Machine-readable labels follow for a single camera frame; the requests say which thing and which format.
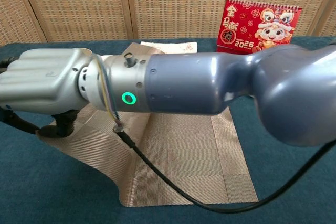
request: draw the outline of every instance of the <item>teal tablecloth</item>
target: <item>teal tablecloth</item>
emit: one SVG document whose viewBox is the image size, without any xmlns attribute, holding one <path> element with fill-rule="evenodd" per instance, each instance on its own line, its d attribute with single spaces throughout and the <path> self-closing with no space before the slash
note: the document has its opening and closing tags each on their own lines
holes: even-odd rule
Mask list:
<svg viewBox="0 0 336 224">
<path fill-rule="evenodd" d="M 331 39 L 296 37 L 292 43 L 316 49 Z M 197 41 L 200 52 L 216 50 L 215 39 L 148 41 Z M 0 58 L 17 56 L 32 48 L 50 47 L 86 47 L 102 55 L 120 54 L 130 43 L 10 44 L 0 48 Z M 273 139 L 260 125 L 251 98 L 236 100 L 230 109 L 259 198 L 281 186 L 317 149 L 291 147 Z M 20 115 L 39 126 L 52 121 L 45 115 Z M 329 152 L 292 189 L 269 205 L 244 214 L 220 215 L 196 206 L 122 207 L 116 185 L 97 170 L 5 124 L 0 123 L 0 132 L 0 223 L 336 222 L 336 150 Z"/>
</svg>

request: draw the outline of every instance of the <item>beige placemat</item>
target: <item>beige placemat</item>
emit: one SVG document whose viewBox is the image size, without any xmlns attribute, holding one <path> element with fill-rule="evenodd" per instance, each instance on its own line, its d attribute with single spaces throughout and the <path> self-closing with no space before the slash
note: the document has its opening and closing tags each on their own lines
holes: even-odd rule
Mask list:
<svg viewBox="0 0 336 224">
<path fill-rule="evenodd" d="M 125 53 L 146 50 L 157 53 L 134 43 Z M 144 154 L 191 196 L 207 204 L 258 200 L 229 109 L 216 116 L 120 115 Z M 79 113 L 71 136 L 39 138 L 110 177 L 124 206 L 189 204 L 113 133 L 113 125 L 106 112 L 90 104 Z"/>
</svg>

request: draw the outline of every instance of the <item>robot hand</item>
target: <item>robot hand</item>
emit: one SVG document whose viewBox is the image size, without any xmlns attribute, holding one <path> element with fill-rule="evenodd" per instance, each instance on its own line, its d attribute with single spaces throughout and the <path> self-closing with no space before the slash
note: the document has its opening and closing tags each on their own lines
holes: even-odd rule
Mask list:
<svg viewBox="0 0 336 224">
<path fill-rule="evenodd" d="M 43 114 L 105 110 L 88 49 L 34 49 L 0 74 L 0 108 Z M 282 45 L 224 53 L 104 56 L 118 111 L 214 115 L 242 95 L 255 98 L 275 138 L 309 146 L 336 138 L 336 45 L 308 51 Z"/>
</svg>

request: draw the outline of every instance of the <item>black cable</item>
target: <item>black cable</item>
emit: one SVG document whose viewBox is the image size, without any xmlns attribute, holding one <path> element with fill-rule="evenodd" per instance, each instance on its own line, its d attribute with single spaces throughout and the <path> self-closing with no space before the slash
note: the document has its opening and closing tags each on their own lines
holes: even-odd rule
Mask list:
<svg viewBox="0 0 336 224">
<path fill-rule="evenodd" d="M 295 174 L 292 176 L 290 180 L 288 180 L 282 187 L 280 187 L 277 191 L 273 194 L 269 195 L 268 197 L 262 199 L 259 202 L 253 203 L 246 207 L 241 208 L 233 208 L 233 209 L 226 209 L 226 208 L 218 208 L 212 207 L 207 204 L 204 204 L 197 199 L 191 197 L 184 191 L 182 191 L 179 187 L 177 187 L 173 182 L 171 182 L 162 172 L 160 172 L 149 160 L 148 158 L 142 153 L 142 151 L 136 146 L 136 144 L 132 141 L 132 139 L 127 135 L 126 132 L 118 132 L 117 135 L 120 139 L 122 139 L 129 148 L 133 149 L 140 158 L 148 165 L 150 169 L 152 169 L 163 181 L 165 181 L 171 188 L 173 188 L 178 194 L 182 197 L 190 201 L 191 203 L 202 207 L 206 210 L 212 212 L 219 212 L 221 214 L 237 214 L 240 212 L 247 212 L 253 209 L 259 208 L 267 203 L 270 203 L 272 200 L 276 199 L 284 192 L 286 192 L 292 185 L 294 185 L 325 153 L 327 153 L 330 149 L 332 149 L 335 144 L 336 140 L 333 140 L 330 143 L 325 144 L 321 147 Z"/>
</svg>

